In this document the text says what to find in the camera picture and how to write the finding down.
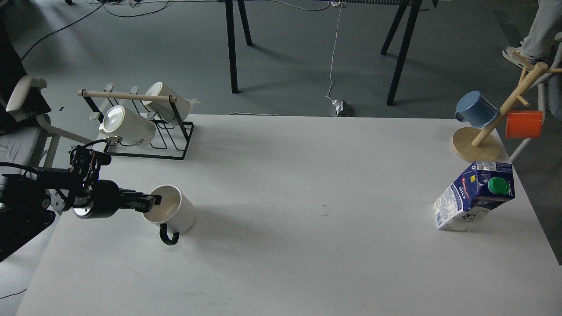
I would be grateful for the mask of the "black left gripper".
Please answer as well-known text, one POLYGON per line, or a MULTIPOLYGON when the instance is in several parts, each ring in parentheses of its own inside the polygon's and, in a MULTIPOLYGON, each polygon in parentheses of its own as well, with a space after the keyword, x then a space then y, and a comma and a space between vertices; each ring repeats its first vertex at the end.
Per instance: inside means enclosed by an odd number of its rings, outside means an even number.
POLYGON ((70 184, 66 208, 72 208, 81 219, 108 218, 118 210, 150 212, 162 202, 161 195, 120 189, 110 180, 100 179, 100 170, 111 163, 111 156, 86 146, 70 151, 70 184))

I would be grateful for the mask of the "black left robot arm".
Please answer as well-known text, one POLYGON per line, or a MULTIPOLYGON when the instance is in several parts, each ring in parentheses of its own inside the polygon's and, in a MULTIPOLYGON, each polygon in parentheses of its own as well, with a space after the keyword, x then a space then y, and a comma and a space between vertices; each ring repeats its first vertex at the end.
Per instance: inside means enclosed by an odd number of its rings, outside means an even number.
POLYGON ((55 212, 73 209, 81 219, 108 218, 119 209, 147 213, 162 202, 160 195, 119 188, 99 178, 111 156, 78 146, 70 152, 70 168, 34 168, 10 162, 1 166, 23 170, 2 174, 1 259, 38 236, 55 220, 55 212))

